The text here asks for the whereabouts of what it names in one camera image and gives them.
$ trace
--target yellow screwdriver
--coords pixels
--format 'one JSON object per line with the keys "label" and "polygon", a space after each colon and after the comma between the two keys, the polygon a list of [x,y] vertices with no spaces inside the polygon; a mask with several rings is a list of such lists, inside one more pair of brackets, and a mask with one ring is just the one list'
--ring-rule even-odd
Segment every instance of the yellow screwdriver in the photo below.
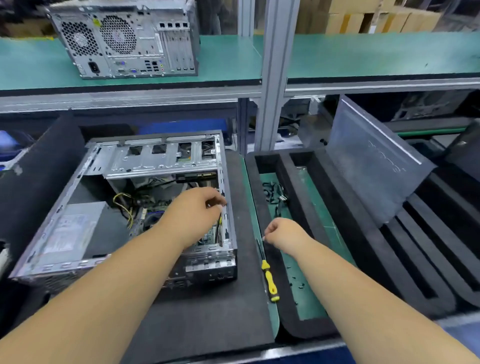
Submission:
{"label": "yellow screwdriver", "polygon": [[270,264],[267,263],[267,258],[265,257],[264,247],[262,243],[257,238],[258,248],[260,249],[260,255],[262,256],[262,271],[265,273],[265,279],[267,280],[267,287],[268,287],[268,296],[270,297],[270,301],[277,302],[280,299],[278,295],[278,290],[276,289],[276,285],[273,282],[273,276],[270,272]]}

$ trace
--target fan grille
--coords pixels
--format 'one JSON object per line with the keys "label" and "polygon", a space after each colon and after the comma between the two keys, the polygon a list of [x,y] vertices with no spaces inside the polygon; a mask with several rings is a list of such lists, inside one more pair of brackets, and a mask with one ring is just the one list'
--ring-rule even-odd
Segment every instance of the fan grille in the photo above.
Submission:
{"label": "fan grille", "polygon": [[61,23],[61,32],[73,52],[79,56],[92,56],[98,52],[98,44],[92,30],[85,23]]}
{"label": "fan grille", "polygon": [[130,54],[137,47],[137,39],[130,25],[116,15],[107,15],[100,33],[108,46],[119,54]]}

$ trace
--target forearm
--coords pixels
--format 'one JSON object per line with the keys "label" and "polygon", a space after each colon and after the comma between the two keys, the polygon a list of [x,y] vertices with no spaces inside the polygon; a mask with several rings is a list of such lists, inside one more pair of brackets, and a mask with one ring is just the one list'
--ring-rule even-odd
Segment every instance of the forearm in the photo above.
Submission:
{"label": "forearm", "polygon": [[480,363],[439,326],[311,240],[295,258],[357,363]]}
{"label": "forearm", "polygon": [[[171,237],[159,240],[152,230],[128,242],[0,340],[2,361],[118,363],[181,253]],[[28,350],[19,348],[21,342],[29,343]]]}

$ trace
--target person's left hand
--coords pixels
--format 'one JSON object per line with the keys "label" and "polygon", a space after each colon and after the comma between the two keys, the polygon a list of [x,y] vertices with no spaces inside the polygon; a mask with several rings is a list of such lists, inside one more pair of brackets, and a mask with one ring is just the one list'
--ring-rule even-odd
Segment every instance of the person's left hand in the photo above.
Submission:
{"label": "person's left hand", "polygon": [[150,230],[168,234],[182,249],[188,248],[215,225],[226,204],[215,188],[192,188],[176,197]]}

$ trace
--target person's left arm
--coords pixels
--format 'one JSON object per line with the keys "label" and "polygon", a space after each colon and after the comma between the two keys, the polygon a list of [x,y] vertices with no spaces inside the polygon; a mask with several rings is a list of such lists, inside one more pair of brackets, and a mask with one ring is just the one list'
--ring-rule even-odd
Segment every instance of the person's left arm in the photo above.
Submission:
{"label": "person's left arm", "polygon": [[0,362],[118,363],[181,252],[215,224],[225,204],[210,187],[183,192],[155,226],[0,340]]}

